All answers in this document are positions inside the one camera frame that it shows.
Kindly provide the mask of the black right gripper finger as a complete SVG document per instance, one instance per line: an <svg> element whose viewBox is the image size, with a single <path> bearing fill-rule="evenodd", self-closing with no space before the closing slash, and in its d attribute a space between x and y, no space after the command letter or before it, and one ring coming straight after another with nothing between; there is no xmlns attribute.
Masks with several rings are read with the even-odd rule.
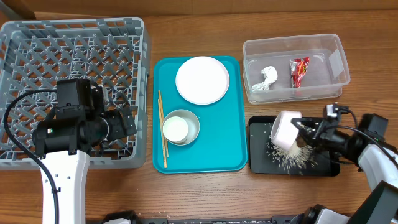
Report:
<svg viewBox="0 0 398 224"><path fill-rule="evenodd" d="M300 139L301 145L311 145L311 130L309 129L299 129L298 138Z"/></svg>
<svg viewBox="0 0 398 224"><path fill-rule="evenodd" d="M312 119L312 118L292 118L291 123L296 128L313 127L314 119Z"/></svg>

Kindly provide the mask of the pink bowl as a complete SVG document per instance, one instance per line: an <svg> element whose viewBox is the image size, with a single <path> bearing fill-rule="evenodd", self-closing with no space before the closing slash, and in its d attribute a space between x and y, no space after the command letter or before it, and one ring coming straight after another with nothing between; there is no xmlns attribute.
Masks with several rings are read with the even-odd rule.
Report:
<svg viewBox="0 0 398 224"><path fill-rule="evenodd" d="M299 111L281 111L272 125L271 142L284 151L290 151L299 134L299 130L292 124L292 119L301 117Z"/></svg>

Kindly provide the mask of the rice pile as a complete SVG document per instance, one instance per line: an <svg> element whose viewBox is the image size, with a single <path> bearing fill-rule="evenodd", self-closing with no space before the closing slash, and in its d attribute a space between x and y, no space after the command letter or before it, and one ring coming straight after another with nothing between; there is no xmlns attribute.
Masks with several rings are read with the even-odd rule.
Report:
<svg viewBox="0 0 398 224"><path fill-rule="evenodd" d="M296 170L299 175L303 175L304 170L316 168L318 162L313 147L309 146L300 134L297 135L292 149L285 151L271 141L272 124L265 124L265 128L264 134L267 140L264 146L265 156L271 160L272 165L276 165L278 171L293 174Z"/></svg>

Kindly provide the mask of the wooden chopstick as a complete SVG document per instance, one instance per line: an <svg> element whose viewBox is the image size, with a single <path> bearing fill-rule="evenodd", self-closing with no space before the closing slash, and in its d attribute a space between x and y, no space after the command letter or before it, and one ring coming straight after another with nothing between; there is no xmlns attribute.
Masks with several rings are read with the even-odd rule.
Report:
<svg viewBox="0 0 398 224"><path fill-rule="evenodd" d="M167 140L164 136L164 131L163 131L163 125L164 125L164 109L163 109L163 103L162 103L162 94L161 94L161 90L158 90L158 95L159 95L159 99L158 99L158 106L159 106L159 115L160 115L160 128L161 128L161 133L162 133L162 140L163 140L163 147L165 149L165 156L166 158L169 158L169 149L168 149L168 144L167 144Z"/></svg>
<svg viewBox="0 0 398 224"><path fill-rule="evenodd" d="M164 142L164 135L162 132L162 121L163 121L163 117L162 117L162 108L160 105L160 99L157 100L158 101L158 110L159 110L159 122L160 122L160 138L161 138L161 142L162 142L162 155L163 155L163 161L164 161L164 168L167 168L167 155L166 155L166 150L165 150L165 142Z"/></svg>

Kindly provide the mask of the white tissue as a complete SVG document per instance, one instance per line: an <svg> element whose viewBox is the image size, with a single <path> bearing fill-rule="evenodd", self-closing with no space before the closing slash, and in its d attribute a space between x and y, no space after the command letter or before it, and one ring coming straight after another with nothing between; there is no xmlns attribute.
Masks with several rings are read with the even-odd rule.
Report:
<svg viewBox="0 0 398 224"><path fill-rule="evenodd" d="M264 81L253 85L251 87L253 91L268 90L278 79L277 70L273 66L263 68L261 73L264 76Z"/></svg>

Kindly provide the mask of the red snack wrapper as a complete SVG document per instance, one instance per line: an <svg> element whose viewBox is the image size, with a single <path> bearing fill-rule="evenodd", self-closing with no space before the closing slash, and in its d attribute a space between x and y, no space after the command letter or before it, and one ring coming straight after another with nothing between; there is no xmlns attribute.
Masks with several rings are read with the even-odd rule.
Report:
<svg viewBox="0 0 398 224"><path fill-rule="evenodd" d="M300 88L301 82L307 73L307 68L310 63L309 57L296 58L290 60L290 71L292 78L292 88Z"/></svg>

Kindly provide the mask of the white paper cup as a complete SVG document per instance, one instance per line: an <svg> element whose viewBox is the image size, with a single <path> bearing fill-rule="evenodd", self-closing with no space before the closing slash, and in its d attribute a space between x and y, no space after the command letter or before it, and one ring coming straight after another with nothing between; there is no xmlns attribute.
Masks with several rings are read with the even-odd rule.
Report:
<svg viewBox="0 0 398 224"><path fill-rule="evenodd" d="M172 116L164 121L163 131L165 138L169 142L180 144L188 136L188 124L183 118Z"/></svg>

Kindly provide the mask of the grey bowl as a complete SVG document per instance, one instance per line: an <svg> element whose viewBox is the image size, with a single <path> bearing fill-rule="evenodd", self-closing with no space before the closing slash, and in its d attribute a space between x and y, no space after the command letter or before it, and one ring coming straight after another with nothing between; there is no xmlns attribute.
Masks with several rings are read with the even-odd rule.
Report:
<svg viewBox="0 0 398 224"><path fill-rule="evenodd" d="M180 144L174 144L172 142L170 142L170 143L172 143L174 145L178 145L178 146L185 146L185 145L192 143L197 138L197 136L200 132L200 122L199 122L198 118L196 117L196 115L189 110L179 109L179 110L174 110L174 111L170 112L164 118L164 121L172 116L179 116L187 122L188 136L183 143L180 143Z"/></svg>

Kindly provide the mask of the white round plate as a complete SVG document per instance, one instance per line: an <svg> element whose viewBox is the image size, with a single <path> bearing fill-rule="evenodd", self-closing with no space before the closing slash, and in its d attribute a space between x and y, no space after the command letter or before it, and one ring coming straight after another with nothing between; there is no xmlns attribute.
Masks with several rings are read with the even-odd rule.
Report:
<svg viewBox="0 0 398 224"><path fill-rule="evenodd" d="M226 67L213 57L193 57L177 71L175 84L178 93L196 105L210 105L222 99L229 88Z"/></svg>

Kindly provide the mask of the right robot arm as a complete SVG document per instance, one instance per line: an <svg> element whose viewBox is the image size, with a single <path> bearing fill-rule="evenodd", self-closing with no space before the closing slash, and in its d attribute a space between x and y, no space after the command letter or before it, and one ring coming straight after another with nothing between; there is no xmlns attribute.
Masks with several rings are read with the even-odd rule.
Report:
<svg viewBox="0 0 398 224"><path fill-rule="evenodd" d="M343 133L339 117L294 118L291 123L315 149L344 157L364 172L371 194L352 217L322 205L310 207L301 223L390 223L397 220L397 148L386 143L388 120L364 114L352 135Z"/></svg>

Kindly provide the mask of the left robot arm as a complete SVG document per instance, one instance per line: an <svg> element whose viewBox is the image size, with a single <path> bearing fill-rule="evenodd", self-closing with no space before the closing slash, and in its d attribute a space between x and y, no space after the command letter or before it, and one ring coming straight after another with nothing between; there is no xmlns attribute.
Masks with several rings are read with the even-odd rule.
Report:
<svg viewBox="0 0 398 224"><path fill-rule="evenodd" d="M88 79L57 82L57 106L32 134L43 186L43 223L85 223L90 151L137 133L132 109L106 110L102 86Z"/></svg>

